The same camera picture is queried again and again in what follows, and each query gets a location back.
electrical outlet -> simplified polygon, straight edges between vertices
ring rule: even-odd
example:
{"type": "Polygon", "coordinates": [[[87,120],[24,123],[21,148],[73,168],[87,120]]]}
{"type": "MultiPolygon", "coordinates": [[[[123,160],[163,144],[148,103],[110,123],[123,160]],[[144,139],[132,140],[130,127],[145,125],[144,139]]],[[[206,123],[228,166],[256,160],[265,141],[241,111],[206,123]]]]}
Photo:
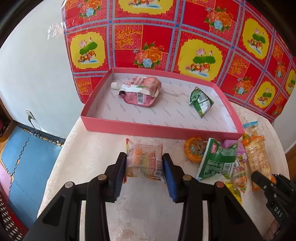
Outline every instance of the electrical outlet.
{"type": "Polygon", "coordinates": [[[33,116],[33,114],[29,110],[26,110],[26,113],[28,116],[31,117],[32,120],[35,120],[35,117],[33,116]]]}

blue foam mat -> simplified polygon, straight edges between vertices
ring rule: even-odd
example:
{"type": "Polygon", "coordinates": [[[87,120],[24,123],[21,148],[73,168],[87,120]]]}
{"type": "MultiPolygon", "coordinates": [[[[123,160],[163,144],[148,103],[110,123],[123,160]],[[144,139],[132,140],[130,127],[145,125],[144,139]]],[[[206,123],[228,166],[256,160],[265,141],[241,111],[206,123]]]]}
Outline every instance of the blue foam mat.
{"type": "Polygon", "coordinates": [[[30,136],[14,174],[9,201],[12,210],[27,228],[37,218],[46,182],[61,147],[30,136]]]}
{"type": "Polygon", "coordinates": [[[30,134],[18,126],[15,127],[11,133],[3,153],[1,155],[8,172],[12,175],[16,166],[17,160],[24,148],[25,143],[28,141],[30,134]]]}

metal screw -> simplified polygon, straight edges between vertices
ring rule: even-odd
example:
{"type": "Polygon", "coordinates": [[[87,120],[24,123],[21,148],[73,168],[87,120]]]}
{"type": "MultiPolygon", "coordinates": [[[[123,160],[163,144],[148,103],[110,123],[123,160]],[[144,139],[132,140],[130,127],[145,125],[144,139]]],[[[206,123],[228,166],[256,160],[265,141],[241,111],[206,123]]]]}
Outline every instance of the metal screw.
{"type": "Polygon", "coordinates": [[[225,185],[223,182],[216,182],[216,186],[219,188],[223,188],[225,185]]]}
{"type": "Polygon", "coordinates": [[[183,176],[184,181],[190,181],[191,179],[192,179],[192,177],[190,175],[184,175],[183,176]]]}
{"type": "Polygon", "coordinates": [[[105,174],[100,174],[100,175],[98,175],[98,179],[100,180],[100,181],[103,181],[103,180],[105,180],[107,178],[107,176],[105,175],[105,174]]]}
{"type": "Polygon", "coordinates": [[[73,187],[73,183],[72,182],[67,182],[65,184],[65,188],[71,188],[71,187],[73,187]]]}

tablecloth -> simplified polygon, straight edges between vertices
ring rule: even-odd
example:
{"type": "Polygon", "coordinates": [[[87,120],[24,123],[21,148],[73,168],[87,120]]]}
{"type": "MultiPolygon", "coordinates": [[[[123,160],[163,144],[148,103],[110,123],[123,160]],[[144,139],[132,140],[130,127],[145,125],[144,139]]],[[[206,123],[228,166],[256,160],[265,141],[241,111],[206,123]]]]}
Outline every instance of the tablecloth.
{"type": "MultiPolygon", "coordinates": [[[[237,104],[231,103],[242,123],[258,120],[258,133],[265,136],[265,146],[273,173],[289,176],[288,165],[279,138],[270,122],[237,104]]],[[[116,162],[118,154],[126,151],[126,138],[141,144],[163,144],[163,153],[169,153],[175,165],[182,167],[185,174],[195,177],[199,163],[189,161],[183,151],[184,140],[126,136],[87,131],[79,118],[66,139],[52,173],[47,181],[40,214],[50,200],[68,181],[75,184],[89,182],[104,173],[107,166],[116,162]]],[[[259,232],[264,235],[273,216],[266,208],[262,190],[251,191],[250,169],[248,185],[242,193],[242,206],[259,232]]],[[[203,182],[214,184],[224,177],[213,177],[203,182]]],[[[107,218],[110,240],[177,240],[182,216],[182,204],[173,203],[166,186],[160,181],[128,178],[123,184],[117,201],[107,203],[107,218]]],[[[84,241],[85,202],[81,209],[80,240],[84,241]]],[[[207,224],[204,225],[204,239],[207,238],[207,224]]]]}

red floral plastic sheet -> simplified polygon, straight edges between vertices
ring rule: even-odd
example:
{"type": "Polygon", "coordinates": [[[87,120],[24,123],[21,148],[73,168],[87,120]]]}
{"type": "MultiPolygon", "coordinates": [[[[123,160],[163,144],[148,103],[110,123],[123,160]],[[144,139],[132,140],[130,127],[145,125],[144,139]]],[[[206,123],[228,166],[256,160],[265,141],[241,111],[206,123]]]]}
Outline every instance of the red floral plastic sheet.
{"type": "Polygon", "coordinates": [[[62,15],[83,103],[110,68],[148,68],[214,82],[272,122],[295,86],[296,59],[244,0],[67,0],[62,15]]]}

